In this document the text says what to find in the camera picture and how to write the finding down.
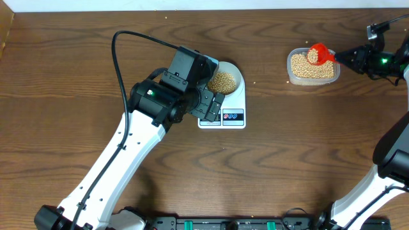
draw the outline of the kitchen scale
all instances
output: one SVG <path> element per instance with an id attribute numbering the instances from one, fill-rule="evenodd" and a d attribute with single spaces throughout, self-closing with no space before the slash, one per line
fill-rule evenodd
<path id="1" fill-rule="evenodd" d="M 215 121 L 198 119 L 199 128 L 229 128 L 241 129 L 245 127 L 245 83 L 238 68 L 228 62 L 219 63 L 219 72 L 230 73 L 236 81 L 236 90 L 224 97 L 219 115 Z"/>

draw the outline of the wood grain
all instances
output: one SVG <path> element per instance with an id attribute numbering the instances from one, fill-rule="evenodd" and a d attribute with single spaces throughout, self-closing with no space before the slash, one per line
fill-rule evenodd
<path id="1" fill-rule="evenodd" d="M 407 9 L 20 13 L 0 62 L 0 228 L 33 229 L 111 139 L 122 111 L 112 35 L 139 31 L 235 63 L 247 93 L 244 130 L 200 130 L 191 116 L 146 157 L 116 210 L 180 216 L 266 217 L 299 206 L 319 213 L 368 172 L 379 138 L 406 111 L 406 86 L 342 68 L 335 83 L 286 83 L 295 48 L 366 43 L 366 26 Z M 394 52 L 407 23 L 393 25 Z M 168 67 L 174 50 L 122 36 L 127 89 Z M 408 229 L 407 196 L 376 214 Z"/>

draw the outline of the red cup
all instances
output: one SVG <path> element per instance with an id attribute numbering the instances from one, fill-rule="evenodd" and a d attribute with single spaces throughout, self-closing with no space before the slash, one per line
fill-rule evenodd
<path id="1" fill-rule="evenodd" d="M 326 48 L 326 46 L 324 46 L 324 44 L 322 43 L 317 43 L 315 45 L 313 45 L 309 50 L 315 49 L 318 51 L 318 60 L 316 63 L 311 63 L 308 58 L 307 61 L 312 64 L 312 65 L 322 65 L 324 63 L 326 63 L 327 61 L 332 61 L 332 62 L 336 62 L 335 61 L 335 57 L 333 54 L 330 54 L 330 51 L 328 50 L 328 48 Z"/>

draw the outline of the bowl of beans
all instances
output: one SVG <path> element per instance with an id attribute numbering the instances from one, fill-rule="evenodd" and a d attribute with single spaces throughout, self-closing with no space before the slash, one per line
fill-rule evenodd
<path id="1" fill-rule="evenodd" d="M 239 95 L 243 86 L 244 79 L 238 68 L 225 61 L 219 63 L 218 72 L 207 85 L 210 91 L 224 94 L 225 99 Z"/>
<path id="2" fill-rule="evenodd" d="M 319 86 L 336 81 L 341 73 L 339 63 L 327 61 L 322 65 L 310 64 L 308 60 L 314 61 L 316 56 L 314 52 L 308 52 L 308 50 L 309 48 L 298 48 L 288 55 L 289 81 L 302 86 Z"/>

